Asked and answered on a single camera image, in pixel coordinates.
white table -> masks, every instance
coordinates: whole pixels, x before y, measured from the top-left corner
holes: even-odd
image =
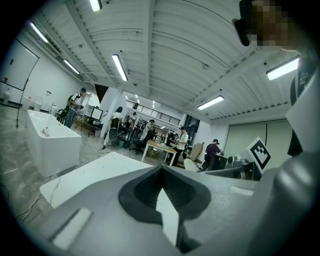
[[[140,162],[116,152],[111,152],[40,187],[40,192],[55,209],[86,187],[106,179],[149,168],[152,165]],[[179,215],[162,189],[156,205],[162,214],[163,232],[175,245],[178,234]]]
[[[152,167],[116,152],[111,152],[40,187],[43,197],[57,208],[93,183]]]
[[[172,166],[172,164],[173,164],[173,162],[174,162],[174,159],[175,159],[175,157],[176,157],[177,151],[175,151],[175,150],[174,150],[172,147],[170,147],[170,146],[169,146],[168,148],[165,148],[164,146],[162,146],[161,143],[156,142],[156,141],[153,141],[153,140],[148,140],[148,141],[147,141],[146,146],[145,146],[145,149],[144,149],[144,152],[143,152],[143,156],[142,156],[141,162],[144,161],[149,146],[154,147],[154,148],[159,149],[159,150],[166,151],[166,155],[165,155],[165,158],[164,158],[164,161],[163,161],[164,163],[166,162],[166,159],[167,159],[167,157],[168,157],[168,154],[169,154],[169,153],[173,153],[173,157],[172,157],[171,162],[170,162],[170,165],[169,165],[169,166]]]

